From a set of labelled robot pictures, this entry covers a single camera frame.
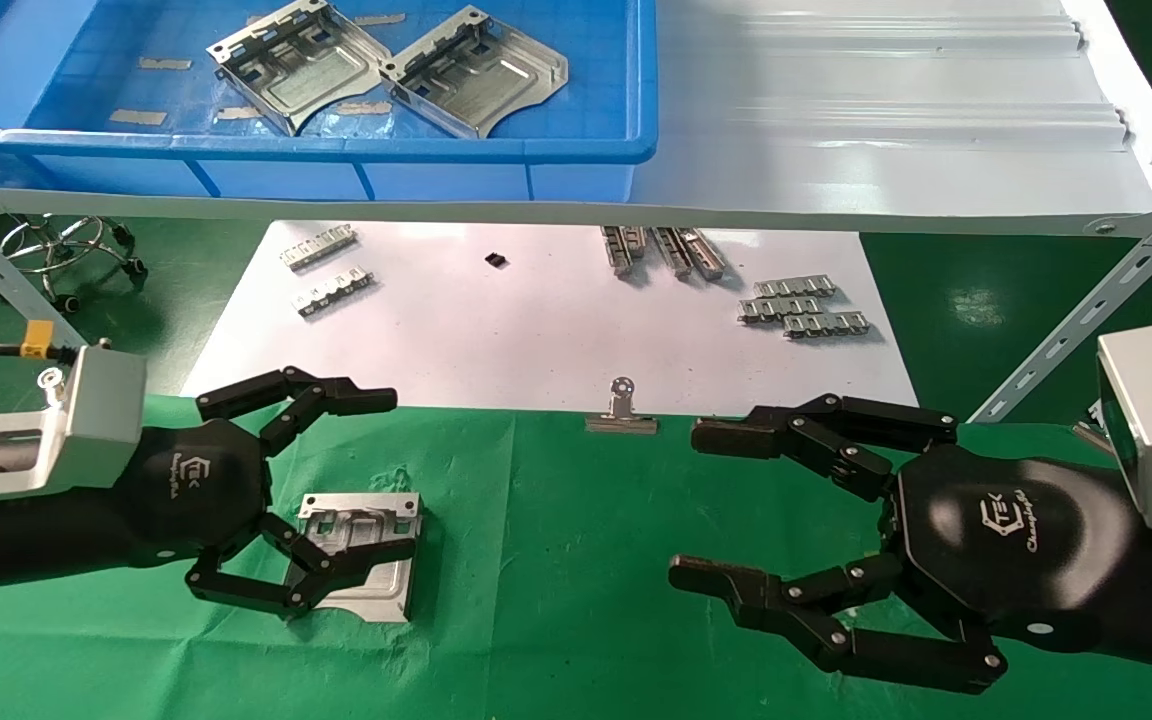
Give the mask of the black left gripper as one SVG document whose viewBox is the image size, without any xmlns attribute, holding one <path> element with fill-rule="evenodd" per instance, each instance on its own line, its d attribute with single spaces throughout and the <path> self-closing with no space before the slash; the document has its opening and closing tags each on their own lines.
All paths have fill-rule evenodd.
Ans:
<svg viewBox="0 0 1152 720">
<path fill-rule="evenodd" d="M 285 407 L 259 438 L 232 423 L 278 404 Z M 122 520 L 132 562 L 198 558 L 185 573 L 198 600 L 303 616 L 329 593 L 361 588 L 379 566 L 415 556 L 412 536 L 328 553 L 268 511 L 264 455 L 280 454 L 324 414 L 389 414 L 397 407 L 396 389 L 362 389 L 348 377 L 320 378 L 285 366 L 202 393 L 196 407 L 205 420 L 198 427 L 143 429 L 122 473 Z M 301 578 L 276 584 L 225 573 L 223 562 L 257 538 L 300 569 Z"/>
</svg>

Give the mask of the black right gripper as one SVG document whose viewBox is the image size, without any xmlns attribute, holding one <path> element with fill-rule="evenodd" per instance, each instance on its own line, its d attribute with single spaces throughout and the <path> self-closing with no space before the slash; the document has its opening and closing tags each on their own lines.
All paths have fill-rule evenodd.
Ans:
<svg viewBox="0 0 1152 720">
<path fill-rule="evenodd" d="M 986 692 L 1009 669 L 992 635 L 1137 638 L 1137 507 L 1119 473 L 984 457 L 955 445 L 957 425 L 923 407 L 838 395 L 696 420 L 691 447 L 700 454 L 786 457 L 864 501 L 890 497 L 896 484 L 890 460 L 870 446 L 923 455 L 900 469 L 892 497 L 890 550 L 902 561 L 878 553 L 786 579 L 676 555 L 669 584 L 726 602 L 733 623 L 786 639 L 823 673 L 952 694 Z M 892 594 L 948 638 L 838 620 Z"/>
</svg>

